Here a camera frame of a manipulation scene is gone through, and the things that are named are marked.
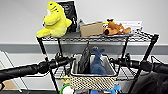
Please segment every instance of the shelf wire grid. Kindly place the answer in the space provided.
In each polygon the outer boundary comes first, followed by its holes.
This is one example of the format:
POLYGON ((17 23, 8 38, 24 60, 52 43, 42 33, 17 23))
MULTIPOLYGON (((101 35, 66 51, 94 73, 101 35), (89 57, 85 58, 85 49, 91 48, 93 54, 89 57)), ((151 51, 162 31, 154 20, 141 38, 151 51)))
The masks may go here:
MULTIPOLYGON (((131 31, 130 34, 120 34, 120 35, 111 35, 111 36, 91 36, 82 38, 80 37, 80 32, 73 32, 67 33, 65 36, 60 38, 60 41, 74 41, 74 42, 86 42, 86 41, 93 41, 93 42, 125 42, 126 38, 129 37, 129 42, 148 42, 152 38, 153 35, 148 33, 136 30, 131 31)), ((43 37, 42 41, 58 41, 57 38, 47 36, 43 37)))

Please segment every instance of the stuffed animal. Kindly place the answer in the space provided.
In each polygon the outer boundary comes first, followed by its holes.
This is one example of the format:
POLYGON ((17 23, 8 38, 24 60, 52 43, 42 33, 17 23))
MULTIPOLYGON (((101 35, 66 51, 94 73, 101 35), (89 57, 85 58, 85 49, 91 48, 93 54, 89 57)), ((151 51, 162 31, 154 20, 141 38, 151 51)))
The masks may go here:
POLYGON ((103 27, 103 32, 105 35, 114 35, 114 34, 122 34, 122 33, 127 34, 127 33, 130 33, 130 31, 131 31, 130 27, 124 29, 121 23, 118 25, 118 24, 115 24, 114 21, 109 21, 108 27, 103 27))
POLYGON ((54 1, 49 1, 47 9, 50 11, 50 15, 44 17, 44 24, 46 27, 37 32, 38 38, 45 36, 62 37, 65 35, 67 27, 72 23, 67 19, 62 6, 54 1))
POLYGON ((92 49, 93 53, 95 54, 95 58, 93 63, 90 65, 90 73, 91 74, 99 74, 99 75, 106 75, 106 70, 104 68, 104 66, 102 66, 101 64, 101 55, 102 53, 105 51, 104 49, 96 49, 93 48, 92 49))

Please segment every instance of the small box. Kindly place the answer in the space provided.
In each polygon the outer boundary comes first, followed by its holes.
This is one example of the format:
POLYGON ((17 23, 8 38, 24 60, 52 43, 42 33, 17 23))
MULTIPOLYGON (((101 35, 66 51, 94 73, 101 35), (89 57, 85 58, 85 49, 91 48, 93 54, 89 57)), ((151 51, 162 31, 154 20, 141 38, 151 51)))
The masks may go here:
POLYGON ((81 37, 89 37, 92 35, 103 34, 103 22, 82 24, 80 26, 80 31, 81 31, 81 37))

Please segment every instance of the gray wall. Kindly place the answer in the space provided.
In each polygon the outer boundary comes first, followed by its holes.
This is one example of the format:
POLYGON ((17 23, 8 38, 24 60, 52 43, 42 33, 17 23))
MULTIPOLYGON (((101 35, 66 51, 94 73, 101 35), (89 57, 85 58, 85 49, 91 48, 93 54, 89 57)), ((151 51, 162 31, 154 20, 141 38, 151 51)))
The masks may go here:
MULTIPOLYGON (((0 43, 36 44, 49 0, 0 0, 0 43)), ((144 31, 160 35, 158 44, 168 44, 167 0, 75 0, 78 18, 85 23, 105 21, 142 21, 144 31)))

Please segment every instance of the yellow plush toy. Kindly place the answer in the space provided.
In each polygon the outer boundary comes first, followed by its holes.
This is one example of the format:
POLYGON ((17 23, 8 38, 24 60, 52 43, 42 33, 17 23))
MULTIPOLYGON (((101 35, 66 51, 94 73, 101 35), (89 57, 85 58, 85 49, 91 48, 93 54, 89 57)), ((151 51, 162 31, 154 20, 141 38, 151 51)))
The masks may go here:
POLYGON ((44 17, 44 24, 46 27, 37 32, 38 38, 45 36, 62 37, 65 35, 67 27, 72 23, 67 19, 62 6, 54 1, 49 1, 47 9, 50 11, 50 15, 44 17))

